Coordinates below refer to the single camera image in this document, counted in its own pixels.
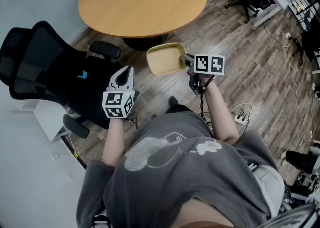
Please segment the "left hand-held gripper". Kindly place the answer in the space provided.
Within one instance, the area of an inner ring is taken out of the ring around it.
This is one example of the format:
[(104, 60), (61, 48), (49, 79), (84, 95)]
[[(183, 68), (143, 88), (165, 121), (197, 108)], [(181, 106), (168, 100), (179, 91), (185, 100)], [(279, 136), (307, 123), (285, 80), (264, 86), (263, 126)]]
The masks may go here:
[(126, 66), (111, 77), (102, 100), (102, 107), (108, 118), (124, 119), (130, 114), (140, 94), (139, 91), (133, 89), (134, 72), (132, 66)]

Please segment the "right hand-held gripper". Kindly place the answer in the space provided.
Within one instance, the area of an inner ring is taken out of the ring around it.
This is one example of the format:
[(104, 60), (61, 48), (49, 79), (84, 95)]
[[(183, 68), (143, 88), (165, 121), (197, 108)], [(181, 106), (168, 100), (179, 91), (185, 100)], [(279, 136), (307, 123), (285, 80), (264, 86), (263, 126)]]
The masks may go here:
[(183, 53), (181, 60), (189, 67), (189, 86), (196, 95), (202, 92), (200, 74), (218, 76), (225, 74), (225, 57), (213, 54), (186, 54)]

